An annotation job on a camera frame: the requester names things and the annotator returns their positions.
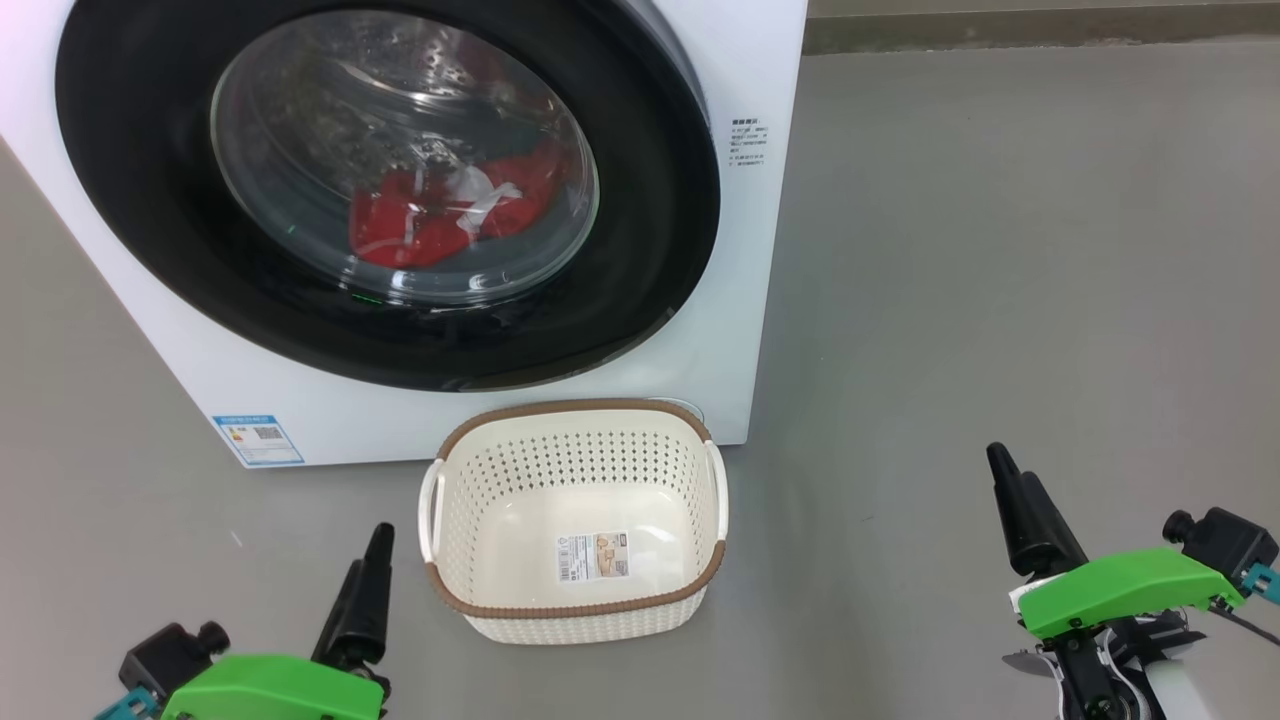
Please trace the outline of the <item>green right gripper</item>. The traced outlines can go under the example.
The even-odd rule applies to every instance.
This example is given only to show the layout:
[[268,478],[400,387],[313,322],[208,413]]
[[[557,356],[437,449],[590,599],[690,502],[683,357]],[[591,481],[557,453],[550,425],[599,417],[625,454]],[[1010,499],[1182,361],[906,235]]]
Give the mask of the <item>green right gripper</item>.
[[1171,548],[1088,562],[1038,475],[1021,474],[1000,442],[987,461],[1010,568],[1047,577],[1009,594],[1036,647],[1005,662],[1053,682],[1057,719],[1216,719],[1176,656],[1203,639],[1183,611],[1230,615],[1244,596]]

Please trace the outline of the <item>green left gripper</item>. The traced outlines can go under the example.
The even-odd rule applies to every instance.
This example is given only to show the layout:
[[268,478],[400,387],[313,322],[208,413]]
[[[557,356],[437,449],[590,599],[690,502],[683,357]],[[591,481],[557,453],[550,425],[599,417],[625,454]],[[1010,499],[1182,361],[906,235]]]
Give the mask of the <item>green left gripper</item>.
[[161,717],[380,719],[381,685],[333,667],[370,674],[387,652],[394,542],[390,523],[375,527],[364,556],[346,573],[312,661],[289,655],[224,657],[178,688]]

